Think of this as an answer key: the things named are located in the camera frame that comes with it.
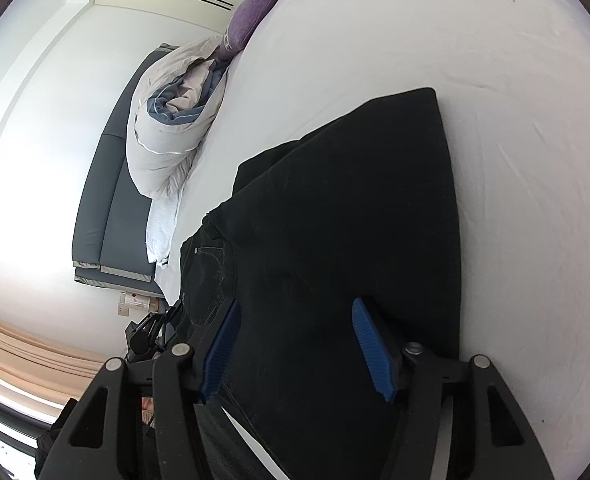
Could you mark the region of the black denim pants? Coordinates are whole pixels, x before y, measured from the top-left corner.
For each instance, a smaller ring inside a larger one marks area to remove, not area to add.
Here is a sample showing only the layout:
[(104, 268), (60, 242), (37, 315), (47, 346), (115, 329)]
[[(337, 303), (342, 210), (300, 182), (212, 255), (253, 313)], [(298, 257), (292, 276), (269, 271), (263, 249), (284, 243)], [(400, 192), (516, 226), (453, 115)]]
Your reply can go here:
[(459, 352), (458, 209), (435, 92), (371, 100), (243, 162), (183, 243), (180, 273), (180, 336), (227, 299), (241, 307), (221, 387), (196, 411), (214, 477), (268, 477), (250, 434), (289, 478), (379, 478), (395, 411), (353, 302), (396, 344)]

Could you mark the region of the dark grey headboard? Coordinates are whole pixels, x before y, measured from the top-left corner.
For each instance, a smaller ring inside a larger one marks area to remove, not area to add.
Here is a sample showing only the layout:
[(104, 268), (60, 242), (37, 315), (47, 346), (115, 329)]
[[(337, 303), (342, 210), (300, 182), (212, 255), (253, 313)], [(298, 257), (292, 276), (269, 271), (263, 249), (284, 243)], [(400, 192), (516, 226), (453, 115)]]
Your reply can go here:
[(151, 200), (132, 182), (126, 157), (127, 121), (143, 73), (174, 49), (161, 44), (144, 58), (122, 90), (98, 140), (80, 198), (71, 259), (81, 284), (161, 298), (155, 266), (147, 260)]

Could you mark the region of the beige curtain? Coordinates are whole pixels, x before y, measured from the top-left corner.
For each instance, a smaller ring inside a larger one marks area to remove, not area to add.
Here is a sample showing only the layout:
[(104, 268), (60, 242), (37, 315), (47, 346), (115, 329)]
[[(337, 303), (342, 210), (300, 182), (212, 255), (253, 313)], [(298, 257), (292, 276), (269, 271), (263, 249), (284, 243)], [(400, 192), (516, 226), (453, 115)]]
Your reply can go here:
[(0, 321), (0, 380), (41, 400), (80, 398), (105, 361)]

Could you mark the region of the white pillow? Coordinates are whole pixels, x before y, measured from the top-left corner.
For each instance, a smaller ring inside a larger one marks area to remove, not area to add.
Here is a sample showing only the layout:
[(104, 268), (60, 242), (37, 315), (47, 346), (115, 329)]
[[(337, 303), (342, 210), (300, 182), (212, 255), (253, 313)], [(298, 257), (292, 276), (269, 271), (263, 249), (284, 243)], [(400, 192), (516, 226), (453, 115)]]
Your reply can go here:
[(166, 191), (152, 200), (145, 231), (146, 257), (158, 268), (167, 268), (173, 243), (178, 238), (177, 232), (182, 230), (181, 224), (192, 209), (193, 174), (191, 169), (179, 188)]

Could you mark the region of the white and blue duvet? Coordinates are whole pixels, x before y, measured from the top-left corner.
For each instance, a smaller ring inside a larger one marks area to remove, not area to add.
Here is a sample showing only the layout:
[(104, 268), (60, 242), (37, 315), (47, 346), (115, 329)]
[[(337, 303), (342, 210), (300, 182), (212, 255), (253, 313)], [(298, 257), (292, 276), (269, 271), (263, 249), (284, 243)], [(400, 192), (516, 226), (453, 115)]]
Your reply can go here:
[(138, 80), (127, 121), (127, 163), (138, 192), (151, 200), (176, 197), (196, 151), (219, 112), (229, 64), (221, 37), (170, 50)]

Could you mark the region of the purple cushion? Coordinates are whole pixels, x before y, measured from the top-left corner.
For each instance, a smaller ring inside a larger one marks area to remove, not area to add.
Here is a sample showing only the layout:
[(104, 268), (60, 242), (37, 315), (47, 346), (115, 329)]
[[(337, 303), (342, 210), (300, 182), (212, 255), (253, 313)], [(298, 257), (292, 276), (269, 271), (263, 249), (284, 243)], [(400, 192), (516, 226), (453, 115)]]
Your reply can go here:
[(248, 44), (257, 26), (278, 0), (243, 0), (235, 9), (225, 29), (217, 55), (220, 61), (230, 62)]

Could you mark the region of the white bed sheet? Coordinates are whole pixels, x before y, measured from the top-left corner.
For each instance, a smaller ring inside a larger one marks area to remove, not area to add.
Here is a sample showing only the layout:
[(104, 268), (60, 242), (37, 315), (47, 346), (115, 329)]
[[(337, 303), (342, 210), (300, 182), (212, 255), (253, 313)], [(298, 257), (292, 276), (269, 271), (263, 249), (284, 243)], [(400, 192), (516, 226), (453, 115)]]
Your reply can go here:
[(431, 87), (463, 247), (463, 349), (493, 358), (553, 474), (590, 462), (590, 16), (578, 0), (279, 0), (233, 62), (181, 244), (237, 166)]

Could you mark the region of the wall socket near headboard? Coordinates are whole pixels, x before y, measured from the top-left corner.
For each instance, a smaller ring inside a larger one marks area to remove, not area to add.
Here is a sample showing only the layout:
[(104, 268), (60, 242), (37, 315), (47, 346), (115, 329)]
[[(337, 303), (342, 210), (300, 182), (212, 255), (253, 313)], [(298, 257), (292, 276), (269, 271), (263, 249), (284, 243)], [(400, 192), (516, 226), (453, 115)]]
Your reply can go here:
[(117, 313), (121, 316), (128, 316), (131, 310), (144, 312), (157, 312), (159, 299), (143, 296), (134, 292), (120, 292), (117, 304)]

